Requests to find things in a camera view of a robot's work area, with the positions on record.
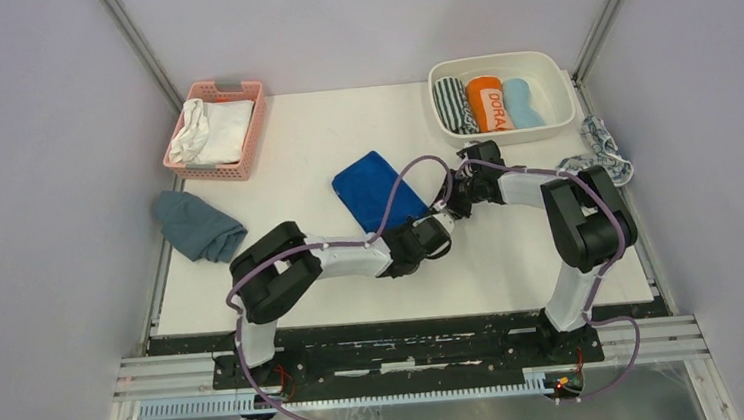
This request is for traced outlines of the dark blue towel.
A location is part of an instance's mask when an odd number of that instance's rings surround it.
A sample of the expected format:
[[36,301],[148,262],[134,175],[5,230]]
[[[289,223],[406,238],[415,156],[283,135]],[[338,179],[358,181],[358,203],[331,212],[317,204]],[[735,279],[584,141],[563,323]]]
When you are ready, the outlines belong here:
[[[397,179],[398,172],[388,161],[376,151],[370,151],[335,175],[332,188],[367,234],[379,229]],[[397,187],[385,228],[392,229],[409,219],[417,219],[427,208],[403,180]]]

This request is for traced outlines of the light blue towel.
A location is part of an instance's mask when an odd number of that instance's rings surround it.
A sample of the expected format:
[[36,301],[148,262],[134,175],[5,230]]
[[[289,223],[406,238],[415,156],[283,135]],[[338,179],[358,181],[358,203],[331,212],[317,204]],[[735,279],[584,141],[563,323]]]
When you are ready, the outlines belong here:
[[507,113],[516,129],[536,128],[545,125],[545,121],[532,108],[529,84],[521,78],[504,81],[504,97]]

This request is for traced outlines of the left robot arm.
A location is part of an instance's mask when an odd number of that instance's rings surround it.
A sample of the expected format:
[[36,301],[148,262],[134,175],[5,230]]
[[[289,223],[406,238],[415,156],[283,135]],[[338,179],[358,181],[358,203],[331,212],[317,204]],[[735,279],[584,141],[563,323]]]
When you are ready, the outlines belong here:
[[422,262],[449,252],[454,228],[445,211],[358,238],[312,236],[294,221],[278,224],[229,265],[233,287],[227,306],[238,313],[237,375],[255,387],[271,380],[277,321],[313,283],[343,276],[406,277]]

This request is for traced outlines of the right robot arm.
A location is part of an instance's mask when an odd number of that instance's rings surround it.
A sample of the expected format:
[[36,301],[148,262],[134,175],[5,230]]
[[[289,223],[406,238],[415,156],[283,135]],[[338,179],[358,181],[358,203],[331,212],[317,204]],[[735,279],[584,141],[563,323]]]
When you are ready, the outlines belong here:
[[457,157],[461,164],[441,191],[455,219],[466,219],[481,202],[545,212],[562,265],[541,310],[545,322],[536,349],[544,361],[562,364],[577,350],[573,332],[589,324],[602,279],[636,242],[628,207],[609,171],[595,163],[568,172],[508,166],[492,140],[468,144]]

